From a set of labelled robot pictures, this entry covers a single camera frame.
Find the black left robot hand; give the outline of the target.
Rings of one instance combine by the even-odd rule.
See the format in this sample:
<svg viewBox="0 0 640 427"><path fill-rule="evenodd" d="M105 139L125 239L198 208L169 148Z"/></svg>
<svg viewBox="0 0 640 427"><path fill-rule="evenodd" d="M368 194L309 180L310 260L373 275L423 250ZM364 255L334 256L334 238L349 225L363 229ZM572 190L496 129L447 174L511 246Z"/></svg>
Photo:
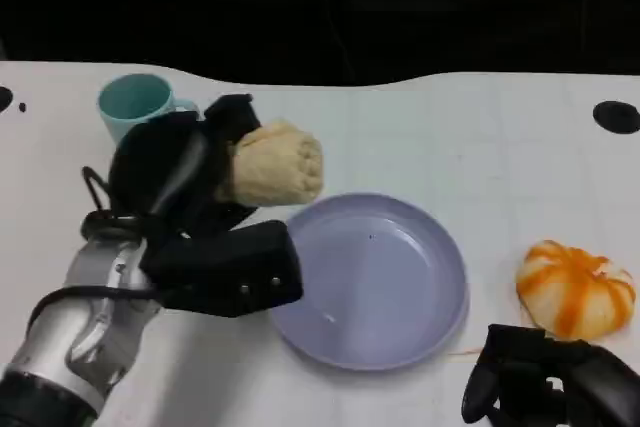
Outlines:
<svg viewBox="0 0 640 427"><path fill-rule="evenodd" d="M175 112L134 127L108 174L112 208L158 229L203 237L228 231L256 209L231 199L232 156L261 126L249 94L216 99L203 115Z"/></svg>

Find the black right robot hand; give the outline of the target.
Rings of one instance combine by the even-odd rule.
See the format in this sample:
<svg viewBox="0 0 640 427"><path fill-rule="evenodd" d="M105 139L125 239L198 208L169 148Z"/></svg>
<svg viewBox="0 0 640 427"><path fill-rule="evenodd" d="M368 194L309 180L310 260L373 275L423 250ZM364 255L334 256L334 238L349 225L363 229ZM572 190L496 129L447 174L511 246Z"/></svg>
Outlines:
<svg viewBox="0 0 640 427"><path fill-rule="evenodd" d="M461 416L493 426L637 426L639 375L603 347L491 324Z"/></svg>

